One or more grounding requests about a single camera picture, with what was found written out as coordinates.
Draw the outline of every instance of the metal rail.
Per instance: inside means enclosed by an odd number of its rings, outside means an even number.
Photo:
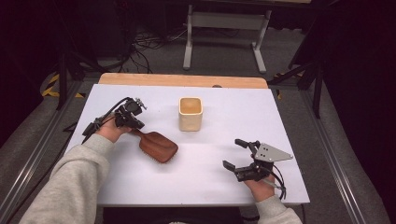
[[[353,223],[366,223],[361,209],[356,202],[355,196],[352,192],[352,187],[349,184],[347,175],[344,172],[341,164],[338,162],[334,151],[332,150],[332,144],[330,143],[329,135],[327,135],[323,124],[320,119],[317,119],[312,108],[312,100],[307,91],[300,91],[303,98],[304,104],[307,111],[318,131],[320,141],[323,145],[324,155],[327,163],[329,163],[330,169],[332,170],[332,175],[335,179],[338,189],[340,190],[341,196],[343,197],[344,203],[346,204],[346,209],[351,217]]]
[[[80,85],[80,81],[74,81],[71,84],[69,92],[67,93],[67,100],[64,103],[64,106],[60,110],[55,111],[52,118],[50,119],[49,126],[44,131],[28,161],[21,169],[21,172],[15,180],[14,185],[12,186],[12,188],[8,192],[7,197],[4,199],[0,206],[0,223],[6,223],[11,216],[13,209],[15,208],[21,195],[23,194],[23,191],[25,190],[30,179],[35,173],[35,169],[40,163],[43,155],[46,153],[54,131],[56,130],[59,122],[64,116],[64,111],[70,105],[70,102],[73,100],[74,96],[78,92]]]

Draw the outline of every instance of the sweatshirt sleeve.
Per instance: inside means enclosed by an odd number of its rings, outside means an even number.
[[[262,202],[256,203],[259,211],[259,224],[294,224],[302,223],[300,218],[295,214],[294,210],[285,207],[279,200],[277,195],[274,195]]]
[[[107,177],[114,144],[93,134],[56,163],[20,223],[94,223],[97,193]]]

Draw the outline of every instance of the gray floor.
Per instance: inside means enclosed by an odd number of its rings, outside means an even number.
[[[272,79],[278,72],[288,71],[290,59],[297,50],[304,35],[300,31],[269,29],[265,35],[262,56],[267,66],[267,73],[258,72],[254,61],[250,42],[256,34],[247,31],[224,31],[228,37],[213,30],[203,30],[195,33],[192,51],[191,69],[182,69],[184,57],[185,36],[170,42],[160,49],[146,49],[142,53],[148,58],[150,69],[156,74],[186,74],[208,76],[236,76],[236,77],[264,77]],[[133,57],[142,64],[146,64],[142,57]],[[123,72],[137,73],[131,61],[123,66]],[[89,94],[90,89],[98,80],[97,74],[89,74],[79,87],[78,92]],[[340,120],[333,107],[331,97],[324,87],[320,102],[321,119],[313,119],[311,108],[306,104],[306,97],[312,96],[310,91],[297,91],[290,88],[293,78],[285,81],[287,85],[278,87],[281,100],[275,96],[280,116],[284,122],[290,143],[295,152],[296,160],[303,172],[304,182],[311,200],[304,206],[307,223],[389,223],[388,215],[384,209],[381,198],[375,191],[373,184],[363,172],[347,137]],[[27,192],[37,183],[38,179],[46,172],[57,154],[62,150],[69,133],[63,129],[78,121],[86,98],[73,98],[65,109],[59,125],[55,128],[49,140],[46,153],[35,169],[29,185],[21,195],[26,197]],[[7,194],[17,179],[23,165],[28,161],[33,149],[40,142],[40,136],[50,124],[50,118],[59,116],[55,108],[58,99],[45,97],[43,103],[29,116],[21,127],[8,139],[0,150],[0,199],[7,198]],[[323,127],[327,134],[328,145],[323,143],[323,137],[318,131],[318,126]],[[339,170],[334,170],[333,162],[329,160],[328,148],[331,148],[342,174],[346,180],[340,181]],[[345,197],[343,189],[347,183],[352,196]],[[11,223],[18,223],[21,215],[33,200],[38,190],[26,201],[24,206],[12,219]],[[348,201],[356,201],[357,209],[349,209]],[[241,213],[246,217],[257,215],[255,207],[241,207]],[[293,209],[303,219],[301,206]],[[355,218],[353,212],[359,211],[361,218]],[[101,223],[101,208],[98,208],[96,223]]]

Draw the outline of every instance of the white tabletop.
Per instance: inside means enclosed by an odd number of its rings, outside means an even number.
[[[203,101],[199,132],[178,129],[178,100],[186,96]],[[248,188],[222,166],[223,160],[236,167],[252,163],[249,149],[234,139],[259,140],[294,155],[270,90],[102,84],[93,86],[67,150],[82,142],[94,118],[124,97],[138,97],[148,107],[137,116],[146,124],[141,131],[163,134],[178,144],[178,152],[160,164],[140,150],[139,137],[124,134],[109,159],[110,173],[98,195],[102,206],[249,205],[254,200]],[[297,161],[275,165],[287,188],[283,202],[309,203]]]

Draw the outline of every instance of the wire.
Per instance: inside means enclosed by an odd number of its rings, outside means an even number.
[[[183,29],[181,31],[181,33],[176,34],[176,36],[172,37],[171,39],[169,39],[169,38],[170,38],[170,36],[172,36],[172,34],[168,35],[165,40],[163,40],[162,38],[155,36],[149,32],[138,33],[138,35],[136,35],[135,44],[140,48],[136,48],[136,49],[138,49],[140,51],[143,51],[146,49],[160,49],[165,44],[173,42],[177,39],[180,39],[180,37],[183,36],[186,32],[187,32],[187,29]]]
[[[37,181],[37,183],[33,186],[33,188],[28,192],[28,194],[26,195],[26,197],[24,197],[24,199],[19,203],[19,205],[14,209],[14,211],[12,212],[11,216],[8,218],[7,220],[7,224],[11,222],[12,218],[15,217],[15,215],[20,211],[20,209],[23,207],[23,205],[26,203],[26,201],[30,198],[30,196],[33,194],[33,192],[35,192],[35,190],[38,188],[38,186],[41,184],[41,182],[44,180],[44,178],[48,175],[48,173],[53,169],[53,167],[55,166],[56,162],[59,160],[59,158],[61,157],[61,155],[64,153],[67,144],[69,143],[70,139],[72,138],[73,135],[73,131],[70,131],[70,128],[73,126],[76,126],[77,123],[73,123],[72,125],[66,127],[64,129],[64,132],[66,133],[70,133],[69,136],[67,137],[66,141],[64,142],[64,145],[62,146],[61,150],[58,152],[58,154],[56,155],[55,160],[52,162],[52,164],[49,166],[49,168],[47,169],[47,171],[40,177],[40,179]]]
[[[123,98],[123,99],[120,100],[118,103],[116,103],[113,107],[111,107],[111,109],[109,109],[109,110],[107,111],[107,113],[105,113],[102,117],[96,118],[95,121],[94,121],[93,123],[90,124],[90,125],[94,125],[93,130],[90,129],[90,132],[87,133],[87,135],[85,136],[84,140],[82,140],[82,143],[84,143],[85,141],[87,141],[87,140],[92,136],[92,134],[93,134],[95,131],[97,131],[98,129],[100,129],[100,127],[102,127],[102,125],[104,124],[104,123],[103,123],[103,120],[105,120],[105,118],[107,118],[107,117],[113,112],[113,110],[114,110],[118,105],[120,105],[122,102],[127,101],[127,100],[131,100],[131,98],[130,98],[130,97],[125,97],[125,98]]]
[[[111,119],[108,119],[108,120],[106,120],[106,121],[103,121],[102,126],[103,126],[104,124],[108,123],[109,121],[115,119],[115,118],[116,118],[116,117],[113,117],[113,118],[111,118]]]
[[[103,68],[105,68],[107,70],[113,69],[113,68],[117,68],[119,66],[122,67],[128,61],[128,59],[129,59],[128,56],[124,56],[123,59],[121,61],[117,62],[117,63],[113,63],[113,64],[107,65],[107,66],[102,66],[102,65],[99,65],[99,66],[101,66],[101,67],[103,67]],[[81,67],[86,72],[96,72],[97,71],[97,69],[94,69],[94,68],[91,68],[91,67],[87,67],[87,66],[84,66],[84,65],[82,65]]]
[[[147,66],[145,66],[145,65],[143,65],[143,64],[141,64],[141,63],[138,63],[137,61],[134,60],[134,58],[133,58],[132,56],[130,56],[132,62],[133,62],[134,65],[136,66],[137,72],[140,73],[140,71],[139,71],[139,66],[141,66],[141,67],[144,67],[144,68],[146,68],[146,69],[148,70],[148,71],[147,71],[147,74],[152,74],[153,72],[152,72],[151,69],[149,68],[149,60],[146,58],[146,56],[145,56],[143,53],[139,52],[139,51],[137,51],[136,54],[137,54],[137,56],[138,56],[139,58],[140,58],[140,56],[142,56],[142,57],[145,59],[146,64],[147,64]]]
[[[282,179],[283,186],[285,186],[285,181],[283,180],[282,173],[280,173],[279,169],[275,165],[274,165],[274,167],[277,169],[277,172],[279,173],[280,178]],[[305,215],[305,207],[303,204],[301,204],[301,209],[303,211],[303,224],[305,224],[306,223],[306,215]]]
[[[266,169],[265,167],[263,167],[263,169],[265,169],[267,172],[269,172],[271,175],[274,176],[274,178],[277,180],[277,182],[280,184],[280,187],[277,186],[275,183],[274,185],[271,185],[277,189],[280,189],[282,192],[280,193],[279,199],[285,199],[286,198],[286,188],[285,188],[285,184],[284,184],[284,180],[283,180],[283,175],[282,173],[280,173],[279,169],[274,165],[274,167],[277,169],[277,171],[279,172],[280,178],[279,176],[277,176],[274,172]],[[243,217],[241,216],[242,219],[244,219],[245,221],[257,221],[260,219],[260,216],[256,216],[256,217]]]

